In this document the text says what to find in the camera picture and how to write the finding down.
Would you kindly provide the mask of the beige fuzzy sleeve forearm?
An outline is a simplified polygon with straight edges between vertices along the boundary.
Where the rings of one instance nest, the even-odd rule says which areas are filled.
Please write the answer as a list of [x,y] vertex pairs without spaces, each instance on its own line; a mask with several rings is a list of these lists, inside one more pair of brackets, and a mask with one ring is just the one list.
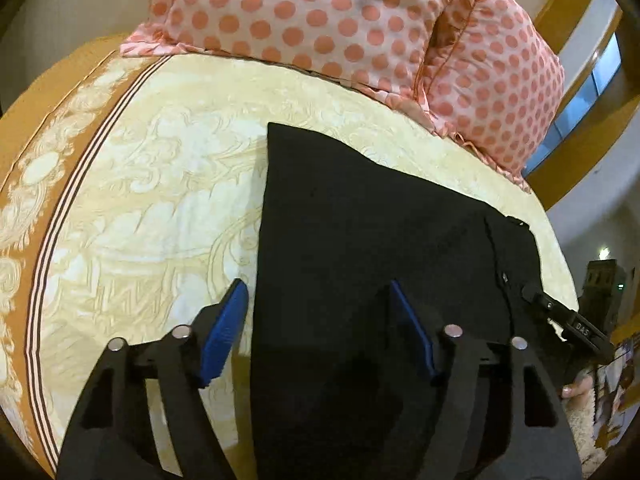
[[589,479],[606,459],[602,448],[596,447],[593,423],[596,401],[590,392],[585,400],[567,400],[564,404],[565,415],[572,430],[580,463],[582,478]]

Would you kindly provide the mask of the person's right hand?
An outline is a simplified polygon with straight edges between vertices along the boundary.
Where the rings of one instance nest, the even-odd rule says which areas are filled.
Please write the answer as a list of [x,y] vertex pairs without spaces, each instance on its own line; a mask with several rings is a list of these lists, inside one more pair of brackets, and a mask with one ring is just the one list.
[[577,399],[586,396],[593,388],[593,379],[586,375],[576,378],[571,384],[565,385],[561,390],[563,399]]

